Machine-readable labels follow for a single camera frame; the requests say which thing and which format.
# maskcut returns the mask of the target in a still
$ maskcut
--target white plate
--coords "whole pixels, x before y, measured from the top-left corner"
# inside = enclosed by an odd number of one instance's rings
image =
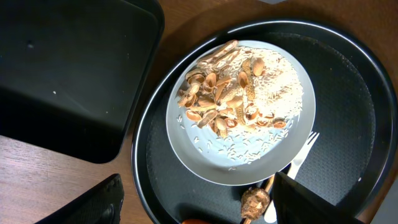
[[[265,42],[240,40],[239,46],[274,50],[294,66],[298,79],[303,86],[303,111],[293,121],[290,120],[288,122],[287,127],[290,126],[288,136],[263,151],[262,140],[268,140],[271,136],[270,134],[260,138],[252,137],[248,139],[249,142],[234,136],[233,142],[217,140],[217,135],[208,128],[192,128],[195,122],[190,121],[185,116],[187,109],[178,107],[179,97],[177,96],[177,91],[181,86],[186,85],[185,74],[193,69],[197,64],[197,60],[214,52],[220,46],[205,52],[193,61],[178,78],[171,92],[166,112],[167,134],[174,153],[186,168],[202,179],[222,185],[246,185],[259,182],[282,170],[305,144],[315,119],[315,94],[312,83],[299,61],[280,47]],[[280,132],[275,130],[272,135],[275,136]],[[235,151],[238,154],[244,154],[247,147],[259,149],[261,150],[261,158],[255,160],[252,164],[246,164],[243,159],[232,161],[226,157],[226,154],[218,153],[220,149],[224,149],[224,146],[230,148],[232,144],[234,144]]]

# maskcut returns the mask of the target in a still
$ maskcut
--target skewer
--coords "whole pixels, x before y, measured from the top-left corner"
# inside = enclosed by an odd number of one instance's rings
[[[268,180],[266,186],[264,187],[264,190],[265,190],[268,194],[269,194],[269,191],[270,191],[270,189],[271,189],[271,187],[272,187],[272,184],[274,183],[274,177],[275,177],[275,175],[272,175],[272,176],[269,178],[269,180]],[[251,221],[252,221],[252,220],[251,220],[250,218],[246,218],[246,219],[244,220],[243,224],[250,224]]]

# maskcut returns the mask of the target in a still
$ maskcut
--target black object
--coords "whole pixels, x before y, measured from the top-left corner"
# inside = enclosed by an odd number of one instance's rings
[[[157,1],[1,1],[0,134],[113,160],[163,29]]]
[[[113,174],[36,224],[118,224],[123,198],[121,177]]]
[[[282,172],[275,174],[272,198],[279,224],[362,223],[338,210],[331,203]]]
[[[203,52],[231,39],[277,45],[307,70],[317,99],[313,130],[321,135],[296,180],[347,215],[359,214],[380,189],[397,147],[397,101],[388,74],[354,37],[315,22],[272,20],[226,29],[195,47],[147,102],[133,137],[132,169],[152,221],[241,220],[240,199],[249,186],[216,185],[192,174],[173,153],[165,127],[177,78]]]

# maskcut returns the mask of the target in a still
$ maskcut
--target white plastic fork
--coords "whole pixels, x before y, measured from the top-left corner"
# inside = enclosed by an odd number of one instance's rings
[[[307,158],[308,153],[310,152],[313,144],[319,137],[319,133],[311,132],[307,142],[305,142],[303,148],[301,148],[300,152],[294,157],[294,159],[291,162],[290,169],[287,173],[287,176],[290,177],[291,179],[295,179],[297,173],[299,172],[299,169],[301,165],[303,164],[304,160]],[[271,201],[270,204],[268,205],[268,208],[264,214],[264,220],[267,223],[274,223],[276,222],[276,210],[275,210],[275,205],[274,201]]]

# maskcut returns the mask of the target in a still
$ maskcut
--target wooden table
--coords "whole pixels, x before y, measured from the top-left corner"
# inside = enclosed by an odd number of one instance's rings
[[[173,63],[211,33],[275,16],[323,21],[352,33],[379,57],[398,89],[396,0],[288,0],[277,5],[258,0],[160,0],[160,4],[166,28],[144,96]],[[113,173],[121,174],[125,190],[121,223],[151,223],[132,181],[131,140],[129,134],[114,161],[97,165],[0,136],[0,223],[37,222]],[[362,221],[372,220],[397,171],[398,157],[379,195],[360,216]]]

